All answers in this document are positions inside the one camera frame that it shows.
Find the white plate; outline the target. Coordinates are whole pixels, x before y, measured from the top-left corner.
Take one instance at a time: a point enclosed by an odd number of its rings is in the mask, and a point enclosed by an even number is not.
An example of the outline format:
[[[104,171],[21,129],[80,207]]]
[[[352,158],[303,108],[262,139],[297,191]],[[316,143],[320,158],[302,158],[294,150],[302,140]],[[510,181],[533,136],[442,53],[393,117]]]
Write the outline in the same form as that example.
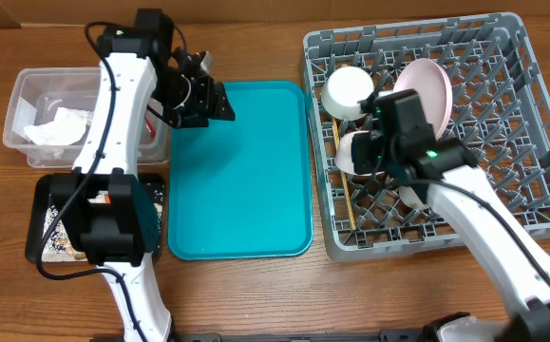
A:
[[[397,78],[393,91],[415,90],[427,121],[440,139],[452,112],[452,85],[446,72],[434,61],[421,58],[409,63]]]

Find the red snack wrapper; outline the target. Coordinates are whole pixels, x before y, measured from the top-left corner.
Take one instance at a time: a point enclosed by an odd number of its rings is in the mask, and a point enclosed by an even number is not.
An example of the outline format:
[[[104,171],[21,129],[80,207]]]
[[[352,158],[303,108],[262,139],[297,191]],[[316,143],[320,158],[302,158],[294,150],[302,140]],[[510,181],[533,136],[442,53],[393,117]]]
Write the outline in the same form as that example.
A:
[[[154,125],[149,121],[148,118],[145,118],[144,120],[145,120],[146,128],[147,128],[147,130],[148,130],[148,132],[149,132],[150,138],[151,138],[152,140],[154,140],[155,137],[156,137],[157,131],[156,131]]]

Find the wooden chopstick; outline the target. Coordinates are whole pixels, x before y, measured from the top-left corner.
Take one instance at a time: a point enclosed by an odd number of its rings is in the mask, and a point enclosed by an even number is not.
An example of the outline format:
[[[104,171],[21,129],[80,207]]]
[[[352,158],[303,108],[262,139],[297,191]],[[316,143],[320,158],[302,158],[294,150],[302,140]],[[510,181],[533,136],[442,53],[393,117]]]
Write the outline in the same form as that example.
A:
[[[332,134],[333,134],[333,140],[334,140],[334,145],[335,145],[335,148],[336,148],[336,157],[337,157],[337,149],[340,147],[340,136],[339,136],[339,130],[338,130],[338,125],[337,125],[337,120],[336,119],[332,119]],[[351,230],[353,232],[356,232],[356,223],[355,223],[354,214],[353,214],[353,211],[352,211],[351,197],[350,197],[350,192],[349,192],[348,183],[347,183],[347,175],[338,165],[336,167],[339,170],[341,181],[342,181],[342,186],[343,186],[343,191],[344,191],[344,199],[345,199],[345,203],[346,203],[346,208],[347,208],[348,218],[349,218],[349,221],[350,221]]]

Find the pink bowl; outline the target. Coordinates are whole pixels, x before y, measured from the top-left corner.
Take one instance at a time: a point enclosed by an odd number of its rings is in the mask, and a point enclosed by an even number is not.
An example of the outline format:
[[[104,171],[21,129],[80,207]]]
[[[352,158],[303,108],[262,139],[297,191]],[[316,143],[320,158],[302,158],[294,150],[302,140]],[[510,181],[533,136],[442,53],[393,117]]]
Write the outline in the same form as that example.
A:
[[[345,134],[339,142],[339,145],[336,150],[335,156],[335,165],[340,170],[349,175],[362,176],[366,177],[372,174],[373,168],[370,169],[369,173],[358,173],[354,170],[354,163],[351,157],[351,145],[352,139],[355,136],[368,136],[370,133],[366,130],[354,131],[351,133]]]

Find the white paper cup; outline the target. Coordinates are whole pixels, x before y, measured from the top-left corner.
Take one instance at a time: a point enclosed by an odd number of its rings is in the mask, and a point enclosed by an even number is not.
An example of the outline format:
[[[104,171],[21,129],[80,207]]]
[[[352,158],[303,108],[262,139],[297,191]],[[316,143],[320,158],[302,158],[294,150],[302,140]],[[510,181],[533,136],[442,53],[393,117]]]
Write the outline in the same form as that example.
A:
[[[401,186],[398,189],[399,198],[402,203],[414,210],[424,210],[427,209],[427,205],[424,204],[415,191],[408,186]]]

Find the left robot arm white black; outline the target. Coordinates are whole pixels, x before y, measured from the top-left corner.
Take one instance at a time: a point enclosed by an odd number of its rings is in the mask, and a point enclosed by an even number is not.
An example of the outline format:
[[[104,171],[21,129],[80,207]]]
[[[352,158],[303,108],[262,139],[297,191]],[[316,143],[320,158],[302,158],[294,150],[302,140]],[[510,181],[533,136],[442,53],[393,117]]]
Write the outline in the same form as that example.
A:
[[[138,176],[142,124],[150,101],[173,129],[232,122],[236,113],[225,87],[210,76],[206,52],[174,47],[181,31],[161,9],[138,9],[135,22],[102,22],[87,41],[100,58],[101,83],[85,144],[68,173],[51,177],[57,214],[41,235],[37,271],[50,280],[100,274],[123,320],[124,341],[173,341],[172,314],[165,307],[153,261],[161,241],[159,216]],[[71,246],[85,253],[89,268],[56,275],[43,252],[57,226]]]

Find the white paper napkin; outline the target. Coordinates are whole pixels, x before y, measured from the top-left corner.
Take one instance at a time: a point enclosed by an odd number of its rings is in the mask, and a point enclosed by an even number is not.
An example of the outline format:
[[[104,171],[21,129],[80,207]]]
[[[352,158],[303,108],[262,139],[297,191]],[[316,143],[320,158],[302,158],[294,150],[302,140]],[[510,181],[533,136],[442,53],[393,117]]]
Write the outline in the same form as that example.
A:
[[[92,111],[59,107],[51,122],[28,125],[24,133],[39,146],[67,146],[79,142],[91,125]]]

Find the white small bowl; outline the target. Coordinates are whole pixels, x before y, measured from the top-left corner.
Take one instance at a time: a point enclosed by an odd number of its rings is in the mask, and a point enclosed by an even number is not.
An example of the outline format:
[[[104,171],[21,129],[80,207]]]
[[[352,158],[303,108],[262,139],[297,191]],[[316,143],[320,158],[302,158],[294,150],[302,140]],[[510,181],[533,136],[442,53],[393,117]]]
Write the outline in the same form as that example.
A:
[[[357,66],[343,66],[327,79],[321,92],[324,109],[338,120],[356,121],[365,116],[360,103],[374,90],[367,71]]]

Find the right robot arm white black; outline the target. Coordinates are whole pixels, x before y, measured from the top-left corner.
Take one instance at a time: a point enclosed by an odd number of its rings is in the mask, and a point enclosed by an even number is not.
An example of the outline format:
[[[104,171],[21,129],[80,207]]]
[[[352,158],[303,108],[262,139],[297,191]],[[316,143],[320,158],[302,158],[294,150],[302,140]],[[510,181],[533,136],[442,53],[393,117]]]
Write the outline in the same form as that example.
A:
[[[509,320],[454,313],[424,326],[424,341],[550,341],[550,256],[492,188],[457,138],[437,140],[413,89],[370,94],[360,110],[379,123],[351,140],[355,174],[384,171],[414,189],[459,235],[498,291]]]

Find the rice and peanut leftovers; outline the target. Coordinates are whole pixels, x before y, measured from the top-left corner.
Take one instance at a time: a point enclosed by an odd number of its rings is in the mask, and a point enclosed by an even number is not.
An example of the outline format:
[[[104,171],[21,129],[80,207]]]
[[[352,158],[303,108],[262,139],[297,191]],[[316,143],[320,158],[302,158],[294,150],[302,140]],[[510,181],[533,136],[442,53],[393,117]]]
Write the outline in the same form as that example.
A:
[[[162,212],[163,203],[165,198],[164,184],[149,182],[143,185],[144,190],[153,200],[153,204],[158,214],[158,234],[157,237],[161,237],[162,232]],[[47,195],[47,204],[45,213],[42,215],[43,232],[45,233],[58,214],[56,206],[52,203],[50,195]],[[52,235],[50,236],[48,243],[42,253],[44,262],[56,263],[56,262],[86,262],[86,256],[84,252],[75,250],[66,233],[64,224],[60,221]]]

